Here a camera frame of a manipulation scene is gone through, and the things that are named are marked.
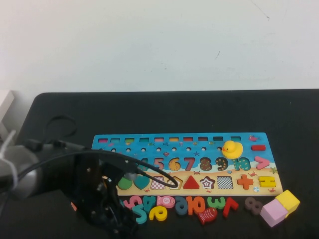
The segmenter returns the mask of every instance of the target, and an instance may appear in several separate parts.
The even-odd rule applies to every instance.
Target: white wall
[[[0,88],[319,88],[318,0],[0,0]]]

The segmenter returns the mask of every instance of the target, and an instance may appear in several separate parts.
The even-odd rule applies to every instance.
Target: wooden cube
[[[287,213],[288,211],[284,206],[277,199],[274,199],[263,206],[260,215],[271,227],[273,227],[285,219]]]
[[[286,217],[297,209],[300,201],[289,191],[286,190],[282,194],[279,194],[276,199],[286,208],[288,214]]]

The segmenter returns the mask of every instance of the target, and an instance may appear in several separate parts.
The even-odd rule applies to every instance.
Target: blue puzzle board
[[[235,160],[226,159],[222,147],[226,141],[243,145],[242,155]],[[264,145],[265,151],[253,151],[253,145]],[[172,189],[150,180],[143,188],[134,182],[128,189],[118,189],[119,195],[278,195],[282,185],[265,133],[162,133],[162,134],[104,134],[96,135],[92,149],[121,153],[158,166],[178,180]],[[269,166],[258,170],[255,157],[269,160]],[[152,176],[161,176],[146,169]],[[253,184],[246,190],[237,180],[246,175]],[[184,189],[192,176],[199,189]],[[273,177],[275,187],[261,187],[259,177]]]

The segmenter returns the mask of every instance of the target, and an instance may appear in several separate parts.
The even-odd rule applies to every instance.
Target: black cable
[[[72,136],[72,135],[74,135],[74,134],[76,133],[78,127],[76,126],[75,118],[73,118],[73,117],[71,117],[71,116],[68,116],[68,115],[58,115],[58,116],[54,116],[54,117],[52,117],[52,118],[48,121],[48,123],[46,123],[46,126],[45,126],[44,129],[43,129],[43,136],[44,136],[43,143],[45,143],[46,140],[47,140],[47,135],[46,135],[46,134],[47,134],[47,130],[48,130],[50,124],[52,124],[52,123],[55,122],[56,120],[63,120],[63,119],[72,122],[72,123],[74,124],[74,128],[73,128],[73,130],[71,130],[68,134],[62,135],[62,136],[59,137],[59,138]]]
[[[110,151],[100,151],[100,150],[85,150],[85,151],[77,151],[77,152],[71,152],[71,153],[65,153],[65,154],[62,154],[62,155],[58,155],[58,156],[55,156],[55,157],[52,157],[52,158],[49,158],[49,159],[46,159],[44,161],[41,161],[41,162],[38,162],[30,167],[28,167],[27,169],[23,170],[22,172],[20,172],[18,174],[18,180],[20,181],[26,174],[28,174],[29,172],[37,169],[38,167],[52,161],[52,160],[55,160],[55,159],[59,159],[59,158],[62,158],[62,157],[66,157],[66,156],[73,156],[73,155],[77,155],[77,154],[106,154],[108,156],[117,156],[117,157],[121,157],[125,160],[128,160],[130,162],[133,162],[133,163],[136,163],[138,165],[142,165],[142,166],[145,166],[147,168],[150,168],[151,170],[155,171],[155,172],[158,172],[160,173],[161,175],[165,176],[166,178],[168,178],[172,183],[174,184],[169,184],[169,183],[166,183],[166,182],[163,182],[155,177],[152,177],[152,176],[149,176],[147,173],[141,171],[140,169],[137,170],[137,173],[138,174],[142,174],[143,176],[147,176],[148,178],[158,182],[158,183],[161,183],[165,186],[168,186],[168,187],[171,187],[171,188],[177,188],[178,187],[178,183],[176,182],[176,180],[170,176],[169,174],[165,173],[164,171],[160,170],[159,168],[153,166],[153,165],[150,165],[148,163],[145,163],[141,160],[138,160],[138,159],[135,159],[135,158],[132,158],[132,157],[129,157],[129,156],[126,156],[126,155],[122,155],[122,154],[119,154],[119,153],[115,153],[115,152],[110,152]]]

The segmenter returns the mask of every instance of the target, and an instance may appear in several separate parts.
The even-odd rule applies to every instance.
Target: orange plus sign
[[[245,190],[248,190],[249,189],[249,185],[253,185],[254,184],[254,180],[248,179],[247,175],[242,175],[241,179],[237,180],[237,184],[238,185],[243,185],[243,188]]]

